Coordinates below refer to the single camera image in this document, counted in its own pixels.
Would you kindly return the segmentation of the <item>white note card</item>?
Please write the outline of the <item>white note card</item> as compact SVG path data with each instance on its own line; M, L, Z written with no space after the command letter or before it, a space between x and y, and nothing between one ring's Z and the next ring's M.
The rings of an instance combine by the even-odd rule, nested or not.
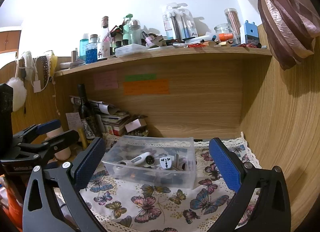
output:
M78 112L66 113L67 124L70 130L78 131L82 128L82 122Z

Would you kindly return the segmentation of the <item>small pink white box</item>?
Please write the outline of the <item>small pink white box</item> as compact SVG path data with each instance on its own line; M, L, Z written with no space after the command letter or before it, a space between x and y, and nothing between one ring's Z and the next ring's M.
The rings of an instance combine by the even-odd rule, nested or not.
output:
M138 116L134 120L131 120L125 125L126 131L129 133L137 129L140 129L141 127L145 127L147 125L145 119L146 116Z

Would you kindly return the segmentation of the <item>stack of papers and magazines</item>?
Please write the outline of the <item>stack of papers and magazines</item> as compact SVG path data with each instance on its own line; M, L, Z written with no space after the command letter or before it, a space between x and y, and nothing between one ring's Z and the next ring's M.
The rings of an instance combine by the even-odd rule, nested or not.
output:
M107 104L103 101L93 101L88 99L91 104L96 125L98 128L99 136L103 134L111 134L115 136L121 136L125 133L125 125L130 122L131 115L129 112L122 111L111 104ZM78 109L81 104L80 97L71 96L71 103ZM81 119L82 125L88 135L93 135L92 130L84 119Z

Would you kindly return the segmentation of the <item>silver metal tube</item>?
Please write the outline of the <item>silver metal tube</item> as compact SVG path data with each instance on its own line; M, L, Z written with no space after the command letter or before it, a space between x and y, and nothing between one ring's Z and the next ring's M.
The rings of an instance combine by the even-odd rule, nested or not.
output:
M176 153L175 154L175 169L176 170L179 170L178 166L179 166L179 155L178 155L178 153Z

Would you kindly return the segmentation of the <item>blue pencil sharpener box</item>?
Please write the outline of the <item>blue pencil sharpener box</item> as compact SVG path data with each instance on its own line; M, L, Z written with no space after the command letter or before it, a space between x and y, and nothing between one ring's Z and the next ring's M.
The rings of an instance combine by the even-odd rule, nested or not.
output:
M249 23L248 20L244 23L244 34L245 34L245 44L258 45L259 43L259 33L258 28L254 22Z

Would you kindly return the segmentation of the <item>pink sticky note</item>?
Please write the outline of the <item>pink sticky note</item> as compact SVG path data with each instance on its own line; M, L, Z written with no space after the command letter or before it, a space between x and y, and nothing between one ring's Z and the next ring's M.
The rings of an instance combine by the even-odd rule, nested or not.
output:
M117 71L97 73L93 79L95 90L113 90L119 87Z

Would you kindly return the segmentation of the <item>bunch of metal keys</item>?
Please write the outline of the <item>bunch of metal keys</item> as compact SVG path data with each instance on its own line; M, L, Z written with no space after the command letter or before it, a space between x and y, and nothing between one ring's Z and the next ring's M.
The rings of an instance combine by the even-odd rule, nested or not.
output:
M188 159L187 157L181 157L178 160L178 169L181 171L195 171L196 170L196 160Z

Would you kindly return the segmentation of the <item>green sticky note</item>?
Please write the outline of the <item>green sticky note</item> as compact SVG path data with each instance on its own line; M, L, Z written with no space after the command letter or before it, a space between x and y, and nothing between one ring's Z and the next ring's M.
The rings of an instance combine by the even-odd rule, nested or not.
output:
M151 74L134 74L134 75L126 75L125 82L133 82L133 81L146 81L146 80L156 80L157 75L155 73Z

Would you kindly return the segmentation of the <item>black round perforated cap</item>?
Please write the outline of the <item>black round perforated cap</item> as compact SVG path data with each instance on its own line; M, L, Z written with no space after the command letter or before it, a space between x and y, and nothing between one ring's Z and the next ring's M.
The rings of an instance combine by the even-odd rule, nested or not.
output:
M148 165L153 165L155 163L155 158L152 155L148 155L145 158L145 162Z

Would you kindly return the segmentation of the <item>dark wine bottle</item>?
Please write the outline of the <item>dark wine bottle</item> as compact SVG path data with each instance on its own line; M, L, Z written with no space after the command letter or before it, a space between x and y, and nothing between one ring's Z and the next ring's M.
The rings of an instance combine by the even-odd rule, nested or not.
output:
M95 116L90 102L87 99L86 89L84 84L78 84L78 92L81 100L79 107L80 118L84 119L95 137L99 136L99 130L96 125Z

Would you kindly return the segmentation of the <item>dark brown gold bottle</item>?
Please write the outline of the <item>dark brown gold bottle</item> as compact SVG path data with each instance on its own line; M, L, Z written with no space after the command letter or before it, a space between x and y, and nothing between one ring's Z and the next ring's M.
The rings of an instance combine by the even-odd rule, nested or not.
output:
M129 178L136 183L145 182L155 185L171 184L173 181L172 177L161 176L151 171L133 171Z

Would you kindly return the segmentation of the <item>white travel plug adapter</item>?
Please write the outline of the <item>white travel plug adapter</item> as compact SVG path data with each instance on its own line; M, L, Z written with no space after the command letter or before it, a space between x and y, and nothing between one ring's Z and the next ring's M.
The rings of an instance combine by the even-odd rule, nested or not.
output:
M172 167L174 166L173 165L174 161L172 160L171 156L161 157L159 159L159 163L160 163L161 168L164 170L171 170Z

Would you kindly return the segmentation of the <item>blue liquid bottle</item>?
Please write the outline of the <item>blue liquid bottle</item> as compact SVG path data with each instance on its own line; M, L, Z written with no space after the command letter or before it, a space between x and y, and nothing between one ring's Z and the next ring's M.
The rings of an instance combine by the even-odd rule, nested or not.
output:
M90 35L89 42L86 45L86 64L97 62L98 60L98 35Z

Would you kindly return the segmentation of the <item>mint green bottle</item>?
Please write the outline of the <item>mint green bottle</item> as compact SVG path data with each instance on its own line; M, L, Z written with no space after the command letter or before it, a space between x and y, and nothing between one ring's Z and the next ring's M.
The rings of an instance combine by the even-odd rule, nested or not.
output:
M123 21L123 46L129 45L131 41L131 35L130 35L130 21L132 19L132 14L127 14L124 17Z

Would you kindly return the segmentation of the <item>white fluffy pompom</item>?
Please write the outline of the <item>white fluffy pompom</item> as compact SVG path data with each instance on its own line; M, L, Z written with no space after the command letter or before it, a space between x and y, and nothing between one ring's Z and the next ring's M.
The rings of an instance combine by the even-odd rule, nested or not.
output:
M18 111L25 103L27 97L27 90L24 82L18 78L10 78L7 85L13 89L13 111Z

